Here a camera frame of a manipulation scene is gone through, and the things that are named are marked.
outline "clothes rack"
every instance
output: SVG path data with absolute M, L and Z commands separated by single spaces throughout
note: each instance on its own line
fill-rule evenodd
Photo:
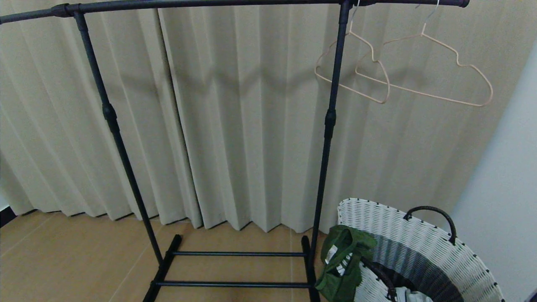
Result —
M 440 5 L 466 7 L 470 0 L 440 0 Z M 406 3 L 406 4 L 437 4 L 438 0 L 361 0 L 360 6 L 372 5 L 375 3 Z M 137 9 L 158 9 L 158 8 L 184 8 L 195 6 L 228 6 L 228 5 L 277 5 L 277 4 L 338 4 L 339 10 L 339 28 L 337 33 L 336 55 L 333 65 L 332 84 L 330 89 L 330 101 L 326 116 L 324 119 L 324 144 L 321 159 L 321 171 L 319 174 L 319 185 L 317 191 L 317 200 L 315 204 L 315 216 L 313 224 L 313 233 L 311 236 L 311 245 L 309 238 L 303 236 L 301 253 L 251 253 L 251 252 L 226 252 L 226 251 L 179 251 L 181 236 L 175 235 L 168 251 L 164 257 L 159 250 L 155 232 L 149 221 L 149 217 L 144 206 L 140 189 L 130 164 L 130 160 L 121 137 L 117 115 L 108 99 L 103 78 L 99 71 L 97 58 L 93 51 L 89 35 L 88 25 L 84 15 L 93 12 L 120 11 L 120 10 L 137 10 Z M 130 187 L 134 194 L 136 204 L 140 210 L 143 223 L 145 225 L 151 246 L 158 261 L 158 271 L 149 285 L 149 289 L 144 298 L 144 302 L 155 301 L 158 292 L 162 286 L 200 286 L 200 287 L 269 287 L 269 288 L 299 288 L 308 289 L 311 302 L 319 302 L 319 292 L 315 289 L 315 269 L 314 259 L 317 247 L 317 237 L 319 231 L 319 222 L 321 219 L 321 209 L 323 203 L 324 186 L 326 183 L 326 173 L 328 171 L 328 159 L 330 154 L 330 144 L 332 140 L 333 129 L 336 124 L 336 99 L 339 85 L 339 74 L 341 70 L 343 47 L 345 42 L 345 33 L 347 21 L 349 19 L 349 10 L 358 4 L 358 0 L 119 0 L 84 4 L 59 4 L 49 9 L 15 13 L 6 16 L 0 16 L 0 24 L 11 23 L 22 20 L 38 19 L 44 17 L 61 17 L 74 18 L 80 31 L 88 62 L 93 73 L 93 79 L 99 92 L 102 102 L 103 116 L 108 123 L 112 132 L 121 162 L 127 174 Z M 239 256 L 239 257 L 301 257 L 304 259 L 307 282 L 196 282 L 196 281 L 168 281 L 165 280 L 166 274 L 170 269 L 171 263 L 175 256 Z

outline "curtain fold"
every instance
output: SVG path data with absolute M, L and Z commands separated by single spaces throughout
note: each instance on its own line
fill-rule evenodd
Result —
M 0 13 L 57 3 L 2 1 Z M 373 44 L 392 83 L 484 101 L 485 82 L 438 45 L 413 39 L 381 47 L 420 31 L 432 8 L 360 7 L 354 31 Z M 338 13 L 338 5 L 289 5 L 86 15 L 150 216 L 164 224 L 190 218 L 196 227 L 312 226 L 329 99 L 329 83 L 313 70 L 336 38 Z M 440 7 L 428 21 L 427 34 L 489 77 L 490 106 L 395 89 L 379 105 L 340 89 L 321 230 L 336 223 L 336 206 L 347 197 L 450 211 L 537 37 L 536 15 L 531 1 L 471 1 Z M 140 218 L 75 22 L 3 24 L 0 40 L 0 191 L 13 210 Z M 383 98 L 386 87 L 354 74 L 367 52 L 347 37 L 342 83 Z M 326 77 L 333 56 L 322 61 Z M 382 79 L 368 60 L 362 71 Z

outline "gray stripe on basket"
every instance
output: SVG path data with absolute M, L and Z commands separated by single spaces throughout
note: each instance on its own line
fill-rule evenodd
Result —
M 444 271 L 425 256 L 397 241 L 371 235 L 377 240 L 377 246 L 372 250 L 374 262 L 401 274 L 433 301 L 464 302 Z

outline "beige hanger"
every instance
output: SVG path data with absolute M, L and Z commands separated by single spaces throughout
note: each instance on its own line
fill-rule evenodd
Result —
M 343 88 L 345 88 L 345 89 L 347 89 L 347 90 L 350 90 L 350 91 L 352 91 L 352 92 L 354 92 L 354 93 L 357 93 L 357 94 L 359 94 L 359 95 L 361 95 L 361 96 L 363 96 L 363 97 L 366 97 L 366 98 L 368 98 L 368 99 L 370 99 L 370 100 L 372 100 L 372 101 L 374 101 L 374 102 L 377 102 L 377 103 L 379 103 L 379 104 L 384 104 L 384 103 L 386 103 L 386 101 L 388 100 L 388 98 L 389 98 L 389 96 L 390 96 L 390 87 L 392 86 L 392 85 L 390 84 L 390 79 L 388 78 L 388 74 L 386 73 L 386 69 L 384 68 L 384 65 L 382 64 L 382 62 L 381 62 L 380 60 L 375 60 L 375 49 L 373 49 L 373 45 L 371 45 L 371 43 L 369 43 L 367 40 L 365 40 L 364 38 L 360 37 L 359 35 L 355 34 L 355 33 L 352 31 L 352 22 L 353 22 L 353 19 L 354 19 L 354 14 L 356 13 L 356 9 L 357 9 L 359 6 L 360 6 L 360 0 L 358 0 L 358 4 L 356 5 L 356 8 L 354 9 L 354 12 L 352 13 L 351 24 L 350 24 L 350 26 L 349 26 L 349 32 L 348 32 L 345 36 L 347 36 L 347 35 L 351 35 L 351 36 L 353 36 L 353 37 L 355 37 L 355 38 L 358 38 L 360 41 L 364 42 L 365 44 L 367 44 L 367 45 L 369 46 L 369 48 L 371 49 L 371 61 L 373 61 L 374 63 L 378 63 L 378 64 L 380 65 L 380 68 L 382 68 L 382 72 L 384 73 L 384 77 L 385 77 L 386 81 L 383 82 L 383 81 L 379 81 L 379 80 L 377 80 L 377 79 L 375 79 L 375 78 L 371 78 L 371 77 L 368 77 L 368 76 L 365 76 L 365 77 L 366 77 L 366 78 L 370 78 L 370 79 L 372 79 L 372 80 L 374 80 L 374 81 L 377 81 L 377 82 L 386 84 L 387 87 L 388 87 L 388 89 L 387 89 L 387 91 L 386 91 L 386 97 L 384 98 L 384 100 L 378 100 L 378 99 L 376 99 L 376 98 L 373 98 L 373 97 L 371 97 L 371 96 L 368 96 L 368 95 L 366 95 L 366 94 L 364 94 L 364 93 L 362 93 L 362 92 L 360 92 L 360 91 L 358 91 L 358 90 L 356 90 L 356 89 L 352 89 L 352 88 L 350 88 L 350 87 L 348 87 L 348 86 L 345 86 L 345 85 L 343 85 L 343 84 L 339 84 L 339 86 L 341 86 L 341 87 L 343 87 Z M 330 79 L 328 79 L 328 78 L 322 76 L 321 74 L 319 74 L 319 73 L 317 72 L 317 69 L 321 66 L 321 65 L 320 65 L 321 59 L 322 59 L 323 57 L 325 57 L 326 55 L 328 55 L 328 53 L 330 52 L 330 49 L 332 49 L 332 47 L 336 44 L 336 42 L 337 42 L 337 41 L 334 41 L 332 44 L 330 44 L 330 46 L 328 47 L 328 49 L 326 50 L 326 52 L 323 53 L 323 54 L 317 59 L 317 63 L 315 63 L 315 70 L 314 70 L 315 75 L 318 76 L 319 78 L 321 78 L 321 79 L 327 81 L 327 82 L 330 82 L 330 83 L 332 83 L 332 81 L 331 81 Z
M 444 46 L 445 48 L 449 49 L 450 51 L 454 52 L 455 55 L 456 55 L 456 63 L 457 63 L 457 66 L 459 67 L 471 67 L 473 68 L 475 71 L 477 71 L 481 77 L 487 82 L 487 85 L 489 86 L 489 90 L 490 90 L 490 95 L 489 95 L 489 98 L 487 99 L 486 102 L 484 102 L 483 104 L 474 104 L 474 103 L 469 103 L 469 102 L 464 102 L 464 101 L 461 101 L 461 100 L 456 100 L 456 99 L 451 99 L 451 98 L 446 98 L 446 97 L 441 97 L 441 96 L 436 96 L 436 95 L 432 95 L 432 94 L 426 94 L 424 92 L 420 92 L 420 91 L 416 91 L 416 90 L 412 90 L 412 89 L 408 89 L 408 88 L 405 88 L 405 87 L 401 87 L 401 86 L 398 86 L 398 85 L 394 85 L 394 84 L 390 84 L 389 81 L 381 81 L 381 80 L 377 80 L 375 78 L 372 78 L 370 76 L 367 76 L 367 75 L 364 75 L 364 74 L 361 74 L 358 72 L 358 65 L 360 63 L 360 61 L 365 57 L 367 56 L 367 54 L 365 54 L 360 60 L 358 60 L 358 63 L 356 64 L 356 67 L 354 69 L 354 72 L 359 75 L 359 76 L 362 76 L 364 78 L 368 78 L 372 81 L 376 81 L 378 83 L 381 83 L 381 84 L 385 84 L 385 85 L 388 85 L 388 86 L 392 86 L 392 87 L 395 87 L 395 88 L 399 88 L 401 90 L 405 90 L 405 91 L 410 91 L 410 92 L 413 92 L 415 94 L 419 94 L 419 95 L 422 95 L 422 96 L 428 96 L 428 97 L 432 97 L 432 98 L 436 98 L 436 99 L 442 99 L 442 100 L 446 100 L 448 102 L 453 102 L 453 103 L 458 103 L 458 104 L 463 104 L 463 105 L 468 105 L 468 106 L 473 106 L 473 107 L 483 107 L 485 105 L 488 105 L 491 100 L 492 100 L 492 97 L 494 95 L 494 90 L 492 89 L 492 84 L 490 83 L 489 79 L 487 79 L 487 77 L 481 72 L 481 70 L 479 70 L 475 65 L 472 65 L 472 64 L 461 64 L 459 62 L 459 52 L 456 51 L 453 47 L 427 35 L 425 33 L 425 27 L 427 26 L 427 21 L 428 19 L 434 14 L 434 12 L 436 11 L 436 9 L 438 8 L 438 5 L 440 4 L 440 0 L 437 1 L 437 6 L 434 8 L 434 10 L 431 12 L 431 14 L 427 17 L 427 19 L 425 19 L 425 23 L 423 24 L 423 28 L 422 28 L 422 32 L 418 33 L 418 34 L 414 34 L 414 35 L 410 35 L 408 37 L 404 37 L 404 38 L 398 38 L 398 39 L 394 39 L 394 40 L 390 40 L 390 41 L 387 41 L 387 42 L 384 42 L 382 44 L 382 47 L 384 47 L 385 45 L 387 44 L 390 44 L 392 42 L 396 42 L 396 41 L 401 41 L 401 40 L 407 40 L 407 39 L 412 39 L 412 38 L 419 38 L 419 37 L 424 37 L 424 38 L 427 38 L 437 44 L 440 44 L 442 46 Z

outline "vertical pole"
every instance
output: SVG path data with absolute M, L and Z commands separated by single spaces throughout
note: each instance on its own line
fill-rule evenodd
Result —
M 330 103 L 324 118 L 324 145 L 321 159 L 321 173 L 319 175 L 319 187 L 317 191 L 317 203 L 315 204 L 315 218 L 313 221 L 313 234 L 311 237 L 311 250 L 308 266 L 314 269 L 315 250 L 317 248 L 317 237 L 319 234 L 319 222 L 321 220 L 321 208 L 323 206 L 324 185 L 326 183 L 326 173 L 328 171 L 328 158 L 330 156 L 330 143 L 334 126 L 336 124 L 336 98 L 339 87 L 339 74 L 341 72 L 341 62 L 343 58 L 343 46 L 345 43 L 345 33 L 347 31 L 347 21 L 349 11 L 352 7 L 351 0 L 343 0 L 339 10 L 339 29 L 337 33 L 336 58 L 332 73 L 332 86 L 330 88 Z
M 95 80 L 97 90 L 99 91 L 100 99 L 103 103 L 104 118 L 108 122 L 110 132 L 112 132 L 112 135 L 114 136 L 115 145 L 118 148 L 121 162 L 123 163 L 127 178 L 129 179 L 130 188 L 133 191 L 134 199 L 136 199 L 136 204 L 138 205 L 138 209 L 140 210 L 140 215 L 142 215 L 143 224 L 145 225 L 147 234 L 149 235 L 149 241 L 151 241 L 153 251 L 155 252 L 155 256 L 157 257 L 158 265 L 161 265 L 162 254 L 160 249 L 158 248 L 157 239 L 155 237 L 155 232 L 151 227 L 151 222 L 149 221 L 149 217 L 147 215 L 146 206 L 143 204 L 142 195 L 140 194 L 140 189 L 138 188 L 138 184 L 136 183 L 136 178 L 134 177 L 133 168 L 130 165 L 127 150 L 125 149 L 125 145 L 123 144 L 123 138 L 121 138 L 117 115 L 115 114 L 114 107 L 112 107 L 112 104 L 110 104 L 110 101 L 108 100 L 108 95 L 106 94 L 103 78 L 101 77 L 99 71 L 99 65 L 97 65 L 97 58 L 95 57 L 95 52 L 93 51 L 93 46 L 91 45 L 90 34 L 88 31 L 86 19 L 84 18 L 83 13 L 77 11 L 74 12 L 74 17 L 76 20 L 76 24 L 78 25 L 78 30 L 82 35 L 82 41 L 84 42 L 84 48 L 86 50 L 86 55 L 88 56 L 91 72 L 93 73 L 93 79 Z

